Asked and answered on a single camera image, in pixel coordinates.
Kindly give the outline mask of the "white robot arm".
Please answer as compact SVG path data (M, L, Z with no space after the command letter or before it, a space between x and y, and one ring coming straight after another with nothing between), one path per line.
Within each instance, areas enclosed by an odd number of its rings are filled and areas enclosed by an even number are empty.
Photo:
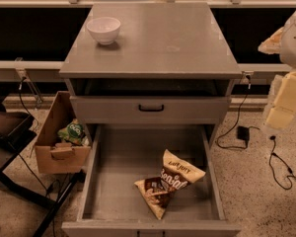
M285 76L276 75L271 83L261 128L272 135L285 129L296 116L296 11L259 45L258 51L278 54L280 61L292 68Z

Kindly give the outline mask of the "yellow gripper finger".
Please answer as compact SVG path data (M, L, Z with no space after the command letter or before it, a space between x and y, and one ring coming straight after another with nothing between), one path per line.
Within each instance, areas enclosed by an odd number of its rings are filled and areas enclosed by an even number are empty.
M259 45L258 51L265 54L278 54L281 49L282 33L283 28L278 29L268 39Z
M264 125L282 130L296 115L296 69L285 76L276 75L271 83Z

